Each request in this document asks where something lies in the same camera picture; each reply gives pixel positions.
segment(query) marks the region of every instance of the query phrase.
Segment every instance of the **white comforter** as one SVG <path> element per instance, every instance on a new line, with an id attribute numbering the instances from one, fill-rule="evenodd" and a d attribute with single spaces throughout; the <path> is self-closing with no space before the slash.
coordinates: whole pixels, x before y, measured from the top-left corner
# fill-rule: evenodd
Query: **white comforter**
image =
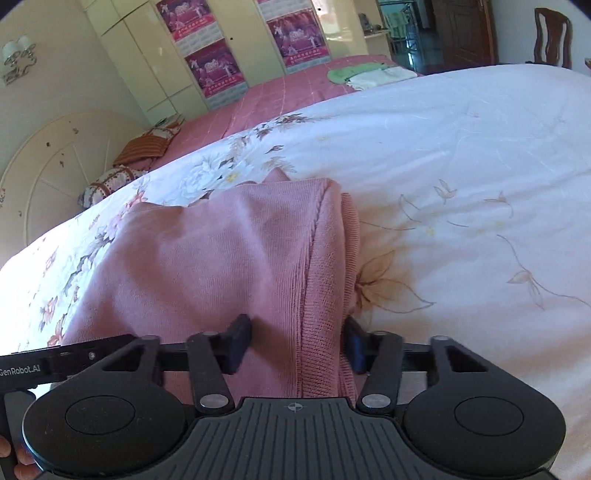
<path id="1" fill-rule="evenodd" d="M 3 352 L 60 342 L 133 203 L 187 205 L 274 166 L 352 194 L 364 322 L 412 342 L 452 336 L 549 396 L 568 424 L 554 472 L 591 478 L 591 79 L 560 68 L 328 100 L 139 179 L 0 271 Z"/>

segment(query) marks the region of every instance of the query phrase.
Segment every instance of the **pillow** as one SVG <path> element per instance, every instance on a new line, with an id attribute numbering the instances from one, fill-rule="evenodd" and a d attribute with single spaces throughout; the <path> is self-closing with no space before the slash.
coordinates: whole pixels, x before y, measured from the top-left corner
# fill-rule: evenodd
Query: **pillow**
<path id="1" fill-rule="evenodd" d="M 180 127 L 150 129 L 140 137 L 130 140 L 123 152 L 113 162 L 113 166 L 127 165 L 145 158 L 162 157 L 170 142 L 180 130 Z"/>
<path id="2" fill-rule="evenodd" d="M 111 193 L 147 173 L 146 171 L 132 170 L 128 167 L 116 167 L 107 170 L 85 188 L 84 192 L 78 197 L 78 205 L 82 208 L 90 208 L 107 198 Z"/>

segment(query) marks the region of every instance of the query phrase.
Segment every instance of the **pink bed sheet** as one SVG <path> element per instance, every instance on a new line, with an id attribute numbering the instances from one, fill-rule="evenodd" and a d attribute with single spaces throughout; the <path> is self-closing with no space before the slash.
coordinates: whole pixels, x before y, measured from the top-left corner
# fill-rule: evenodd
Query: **pink bed sheet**
<path id="1" fill-rule="evenodd" d="M 396 65 L 383 55 L 356 55 L 332 60 L 302 72 L 261 83 L 249 89 L 238 102 L 183 125 L 167 152 L 157 161 L 153 163 L 141 161 L 131 164 L 130 167 L 153 171 L 205 145 L 272 118 L 323 100 L 353 93 L 355 90 L 351 87 L 332 83 L 326 74 L 329 70 L 370 61 Z"/>

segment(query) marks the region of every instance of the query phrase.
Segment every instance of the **circular pad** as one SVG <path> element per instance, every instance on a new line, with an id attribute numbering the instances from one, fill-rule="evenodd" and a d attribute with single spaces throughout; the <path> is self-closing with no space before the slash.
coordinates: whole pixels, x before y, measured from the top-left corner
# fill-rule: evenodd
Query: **circular pad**
<path id="1" fill-rule="evenodd" d="M 476 397 L 456 407 L 456 420 L 466 430 L 478 435 L 509 435 L 523 423 L 519 407 L 495 397 Z"/>
<path id="2" fill-rule="evenodd" d="M 66 412 L 68 425 L 79 433 L 106 435 L 131 423 L 135 408 L 122 398 L 100 395 L 74 403 Z"/>
<path id="3" fill-rule="evenodd" d="M 22 431 L 39 466 L 69 478 L 122 476 L 171 452 L 184 433 L 183 405 L 134 375 L 82 374 L 35 401 Z"/>
<path id="4" fill-rule="evenodd" d="M 411 443 L 462 475 L 521 476 L 552 461 L 566 431 L 560 410 L 517 379 L 488 377 L 453 374 L 413 398 L 403 419 Z"/>

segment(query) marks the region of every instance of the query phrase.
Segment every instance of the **headboard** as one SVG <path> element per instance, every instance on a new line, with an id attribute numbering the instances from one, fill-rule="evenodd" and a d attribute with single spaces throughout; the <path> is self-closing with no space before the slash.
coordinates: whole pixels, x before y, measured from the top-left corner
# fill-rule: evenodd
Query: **headboard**
<path id="1" fill-rule="evenodd" d="M 0 267 L 82 211 L 78 195 L 144 129 L 113 112 L 67 115 L 33 134 L 0 180 Z"/>

